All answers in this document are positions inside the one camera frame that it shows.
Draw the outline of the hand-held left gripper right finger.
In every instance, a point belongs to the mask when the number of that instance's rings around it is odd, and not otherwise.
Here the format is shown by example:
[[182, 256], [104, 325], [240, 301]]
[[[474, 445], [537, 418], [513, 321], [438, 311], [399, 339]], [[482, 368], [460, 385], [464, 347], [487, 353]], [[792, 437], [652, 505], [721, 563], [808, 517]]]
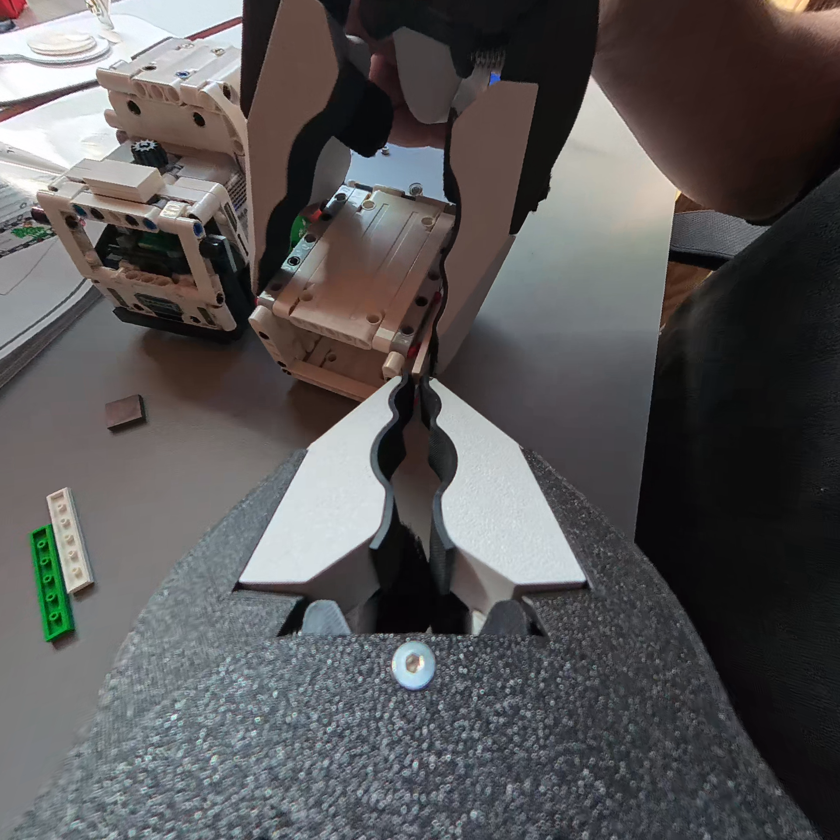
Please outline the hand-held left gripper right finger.
[[419, 386], [438, 478], [429, 568], [431, 634], [546, 634], [530, 596], [587, 578], [520, 445], [440, 381]]

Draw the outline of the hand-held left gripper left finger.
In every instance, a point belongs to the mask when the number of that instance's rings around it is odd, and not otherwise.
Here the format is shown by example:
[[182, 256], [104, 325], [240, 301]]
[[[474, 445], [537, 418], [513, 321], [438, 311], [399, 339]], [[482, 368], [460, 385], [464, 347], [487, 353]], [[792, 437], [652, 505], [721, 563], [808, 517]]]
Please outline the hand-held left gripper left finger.
[[415, 385], [387, 381], [306, 450], [242, 570], [239, 589], [373, 603], [373, 632], [417, 631], [417, 535], [392, 478], [406, 456]]

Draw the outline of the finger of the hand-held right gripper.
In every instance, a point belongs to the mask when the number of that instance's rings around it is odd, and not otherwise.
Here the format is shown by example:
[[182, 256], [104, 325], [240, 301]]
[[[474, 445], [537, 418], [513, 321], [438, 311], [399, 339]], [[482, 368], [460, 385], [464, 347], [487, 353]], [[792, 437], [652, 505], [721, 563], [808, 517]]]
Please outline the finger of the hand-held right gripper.
[[245, 2], [250, 279], [262, 292], [287, 257], [328, 132], [340, 76], [338, 33], [319, 1]]
[[454, 121], [449, 165], [456, 225], [443, 260], [445, 301], [430, 369], [440, 375], [476, 319], [515, 241], [511, 219], [539, 87], [499, 80]]

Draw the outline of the white lego garbage container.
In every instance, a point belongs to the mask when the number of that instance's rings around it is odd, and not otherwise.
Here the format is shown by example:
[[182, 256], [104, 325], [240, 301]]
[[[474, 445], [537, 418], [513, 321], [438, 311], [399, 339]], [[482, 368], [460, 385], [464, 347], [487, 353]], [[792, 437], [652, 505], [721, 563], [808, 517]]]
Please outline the white lego garbage container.
[[259, 294], [249, 323], [288, 375], [356, 402], [427, 368], [454, 206], [341, 185]]

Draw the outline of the white lego plate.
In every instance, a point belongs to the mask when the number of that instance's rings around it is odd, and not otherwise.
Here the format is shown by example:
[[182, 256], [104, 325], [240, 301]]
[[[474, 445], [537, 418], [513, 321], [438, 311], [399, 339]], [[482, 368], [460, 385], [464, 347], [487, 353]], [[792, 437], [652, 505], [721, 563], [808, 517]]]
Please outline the white lego plate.
[[65, 587], [74, 595], [95, 581], [71, 489], [66, 487], [49, 493], [46, 504]]

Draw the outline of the green lego plate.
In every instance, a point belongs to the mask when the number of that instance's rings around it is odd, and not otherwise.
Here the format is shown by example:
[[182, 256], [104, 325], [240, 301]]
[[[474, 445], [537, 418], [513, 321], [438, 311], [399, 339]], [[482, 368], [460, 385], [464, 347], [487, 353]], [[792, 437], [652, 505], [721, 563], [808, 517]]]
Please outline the green lego plate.
[[73, 633], [76, 628], [52, 525], [32, 531], [29, 545], [43, 637], [47, 643], [53, 643]]

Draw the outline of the person's right forearm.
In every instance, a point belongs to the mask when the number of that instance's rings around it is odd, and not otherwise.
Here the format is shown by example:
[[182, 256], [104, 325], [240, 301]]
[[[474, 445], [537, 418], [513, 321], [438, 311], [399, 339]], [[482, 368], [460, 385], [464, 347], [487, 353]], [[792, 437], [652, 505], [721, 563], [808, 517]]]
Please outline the person's right forearm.
[[691, 200], [764, 223], [838, 169], [837, 8], [599, 6], [593, 78]]

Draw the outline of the white green lego truck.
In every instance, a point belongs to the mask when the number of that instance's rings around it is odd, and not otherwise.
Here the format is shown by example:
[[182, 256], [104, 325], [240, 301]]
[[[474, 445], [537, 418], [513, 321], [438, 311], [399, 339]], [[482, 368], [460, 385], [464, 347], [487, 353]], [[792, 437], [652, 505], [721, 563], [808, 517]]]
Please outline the white green lego truck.
[[249, 325], [241, 58], [212, 38], [168, 38], [98, 69], [125, 141], [37, 194], [39, 219], [122, 322], [216, 343]]

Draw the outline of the small dark lego tile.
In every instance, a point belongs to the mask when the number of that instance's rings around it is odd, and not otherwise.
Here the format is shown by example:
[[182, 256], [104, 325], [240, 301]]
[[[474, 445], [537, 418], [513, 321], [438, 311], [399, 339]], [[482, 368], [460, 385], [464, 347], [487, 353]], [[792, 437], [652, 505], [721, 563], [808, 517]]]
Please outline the small dark lego tile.
[[144, 398], [140, 394], [108, 402], [104, 407], [106, 428], [117, 433], [147, 422]]

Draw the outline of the lego instruction booklet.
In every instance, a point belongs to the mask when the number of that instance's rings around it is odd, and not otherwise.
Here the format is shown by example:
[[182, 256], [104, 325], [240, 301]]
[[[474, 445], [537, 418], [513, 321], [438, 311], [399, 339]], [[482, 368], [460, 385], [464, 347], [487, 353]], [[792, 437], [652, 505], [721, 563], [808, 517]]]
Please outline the lego instruction booklet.
[[98, 87], [73, 92], [3, 121], [1, 174], [1, 385], [99, 300], [48, 223], [32, 208], [37, 192], [83, 159], [118, 148]]

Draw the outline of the person's right hand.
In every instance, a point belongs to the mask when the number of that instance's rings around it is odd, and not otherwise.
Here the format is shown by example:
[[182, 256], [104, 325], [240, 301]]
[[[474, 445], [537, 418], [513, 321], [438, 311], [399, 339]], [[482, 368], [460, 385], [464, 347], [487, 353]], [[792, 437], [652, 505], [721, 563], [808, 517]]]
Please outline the person's right hand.
[[402, 148], [443, 149], [446, 139], [444, 123], [418, 121], [407, 107], [396, 64], [393, 43], [389, 40], [372, 44], [369, 80], [390, 99], [393, 110], [388, 144]]

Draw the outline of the black office chair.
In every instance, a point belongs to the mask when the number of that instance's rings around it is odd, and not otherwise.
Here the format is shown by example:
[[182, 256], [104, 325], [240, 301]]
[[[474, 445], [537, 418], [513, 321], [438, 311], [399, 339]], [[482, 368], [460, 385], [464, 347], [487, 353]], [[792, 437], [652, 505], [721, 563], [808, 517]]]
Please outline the black office chair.
[[668, 247], [668, 261], [705, 270], [717, 270], [768, 228], [739, 217], [714, 211], [674, 215]]

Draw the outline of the white round plate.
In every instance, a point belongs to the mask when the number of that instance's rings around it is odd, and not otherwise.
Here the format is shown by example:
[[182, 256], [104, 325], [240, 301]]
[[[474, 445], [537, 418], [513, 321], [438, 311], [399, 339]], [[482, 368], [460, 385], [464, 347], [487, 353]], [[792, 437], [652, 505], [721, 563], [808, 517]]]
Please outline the white round plate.
[[111, 53], [111, 44], [80, 30], [47, 29], [27, 37], [22, 57], [39, 66], [69, 66], [98, 60]]

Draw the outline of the person's dark clothing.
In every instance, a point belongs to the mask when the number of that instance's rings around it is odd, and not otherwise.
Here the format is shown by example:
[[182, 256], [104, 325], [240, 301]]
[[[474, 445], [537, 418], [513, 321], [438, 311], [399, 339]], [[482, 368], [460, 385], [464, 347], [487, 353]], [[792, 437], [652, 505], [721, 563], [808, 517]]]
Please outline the person's dark clothing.
[[636, 542], [824, 838], [839, 809], [839, 174], [659, 338]]

